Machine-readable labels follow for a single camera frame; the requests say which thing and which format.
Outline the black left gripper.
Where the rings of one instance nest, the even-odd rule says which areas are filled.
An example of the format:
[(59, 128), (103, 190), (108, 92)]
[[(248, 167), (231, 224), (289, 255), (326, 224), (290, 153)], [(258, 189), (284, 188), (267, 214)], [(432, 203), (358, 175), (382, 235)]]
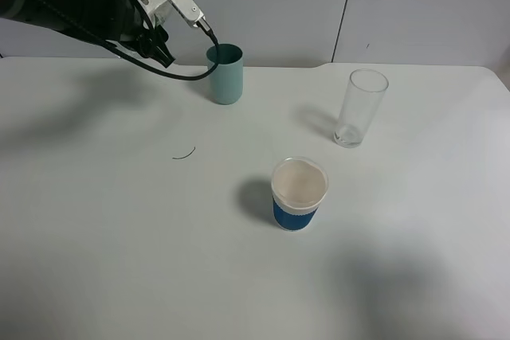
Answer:
[(175, 58), (166, 46), (167, 33), (146, 26), (138, 0), (84, 0), (80, 24), (96, 36), (152, 59), (168, 68)]

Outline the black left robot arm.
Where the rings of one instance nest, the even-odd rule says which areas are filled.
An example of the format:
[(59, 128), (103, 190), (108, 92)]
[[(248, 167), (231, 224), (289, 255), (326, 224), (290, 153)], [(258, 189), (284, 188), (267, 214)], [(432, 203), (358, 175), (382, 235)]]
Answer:
[(167, 32), (148, 25), (139, 0), (1, 0), (1, 17), (106, 49), (125, 48), (169, 67)]

